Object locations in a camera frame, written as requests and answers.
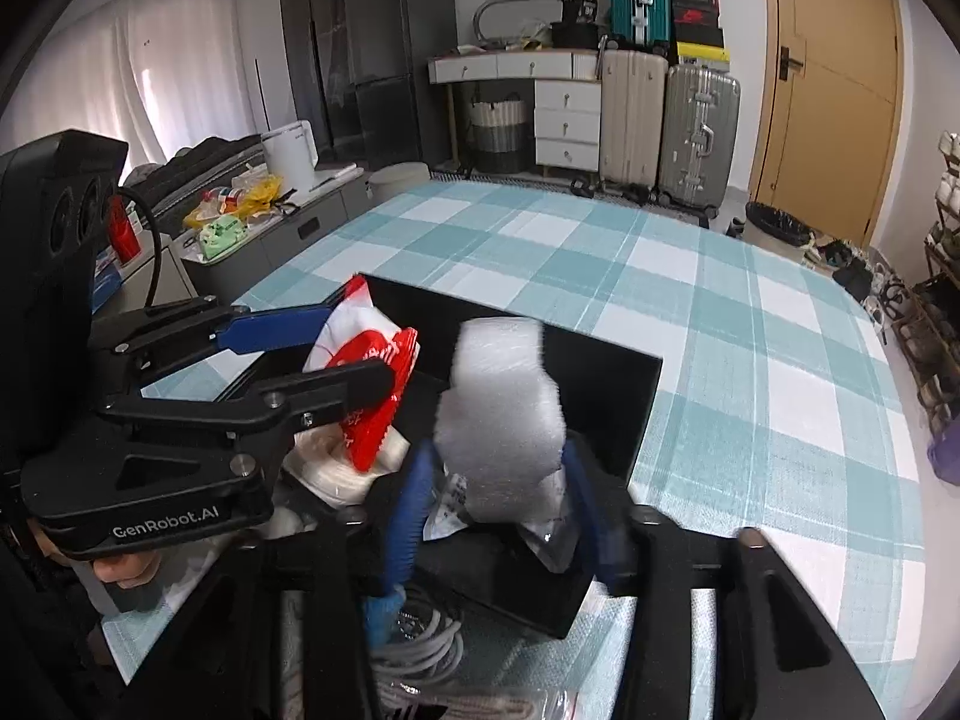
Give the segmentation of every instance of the yellow plastic bag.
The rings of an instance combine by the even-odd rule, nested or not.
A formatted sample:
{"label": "yellow plastic bag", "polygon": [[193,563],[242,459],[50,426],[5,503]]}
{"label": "yellow plastic bag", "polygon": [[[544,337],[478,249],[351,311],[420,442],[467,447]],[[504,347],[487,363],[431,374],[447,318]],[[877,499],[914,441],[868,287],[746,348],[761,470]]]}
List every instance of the yellow plastic bag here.
{"label": "yellow plastic bag", "polygon": [[280,193],[281,179],[267,175],[246,191],[218,187],[203,193],[203,201],[184,217],[184,225],[199,230],[222,214],[235,215],[246,221],[254,214],[270,210],[270,204]]}
{"label": "yellow plastic bag", "polygon": [[246,220],[254,214],[270,210],[270,204],[277,199],[280,192],[280,181],[278,175],[268,175],[256,186],[244,192],[240,202],[237,203],[236,211],[230,213]]}

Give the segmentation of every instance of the purple bag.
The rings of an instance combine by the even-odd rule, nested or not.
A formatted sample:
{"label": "purple bag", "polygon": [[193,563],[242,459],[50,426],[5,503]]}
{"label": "purple bag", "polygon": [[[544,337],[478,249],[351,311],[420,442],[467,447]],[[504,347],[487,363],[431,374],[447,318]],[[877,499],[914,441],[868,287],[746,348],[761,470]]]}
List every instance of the purple bag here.
{"label": "purple bag", "polygon": [[952,485],[960,485],[960,419],[954,419],[944,435],[930,443],[926,456],[937,476]]}

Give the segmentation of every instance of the refrigerator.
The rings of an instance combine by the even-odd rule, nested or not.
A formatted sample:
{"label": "refrigerator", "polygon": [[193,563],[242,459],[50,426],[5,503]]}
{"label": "refrigerator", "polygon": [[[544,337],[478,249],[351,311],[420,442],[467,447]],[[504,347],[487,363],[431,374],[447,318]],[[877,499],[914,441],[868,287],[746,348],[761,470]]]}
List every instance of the refrigerator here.
{"label": "refrigerator", "polygon": [[443,87],[427,61],[457,47],[454,0],[346,0],[350,80],[371,170],[450,159]]}

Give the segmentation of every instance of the green package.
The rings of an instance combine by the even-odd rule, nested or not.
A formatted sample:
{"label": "green package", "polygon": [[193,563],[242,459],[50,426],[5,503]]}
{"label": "green package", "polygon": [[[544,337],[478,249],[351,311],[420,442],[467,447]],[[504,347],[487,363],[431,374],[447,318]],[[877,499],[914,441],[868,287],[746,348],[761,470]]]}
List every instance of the green package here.
{"label": "green package", "polygon": [[203,225],[197,236],[205,259],[212,260],[247,237],[247,225],[231,214],[224,214]]}

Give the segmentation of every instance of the dresser drawer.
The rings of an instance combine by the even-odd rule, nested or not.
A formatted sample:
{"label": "dresser drawer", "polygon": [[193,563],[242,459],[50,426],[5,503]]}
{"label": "dresser drawer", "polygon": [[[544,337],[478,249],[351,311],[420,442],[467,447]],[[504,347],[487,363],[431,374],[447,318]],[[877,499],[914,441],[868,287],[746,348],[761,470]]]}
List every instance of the dresser drawer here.
{"label": "dresser drawer", "polygon": [[285,218],[264,233],[260,240],[270,264],[279,268],[346,223],[343,198],[339,191],[335,191]]}
{"label": "dresser drawer", "polygon": [[536,107],[555,111],[600,113],[600,84],[536,81]]}
{"label": "dresser drawer", "polygon": [[428,65],[430,83],[479,81],[496,78],[496,55],[453,56]]}
{"label": "dresser drawer", "polygon": [[600,146],[537,138],[536,163],[597,172],[600,164]]}
{"label": "dresser drawer", "polygon": [[500,79],[571,79],[569,52],[503,52],[496,55]]}
{"label": "dresser drawer", "polygon": [[573,77],[580,81],[596,81],[597,55],[595,53],[575,53],[573,55]]}
{"label": "dresser drawer", "polygon": [[557,141],[600,143],[600,114],[536,108],[534,134]]}

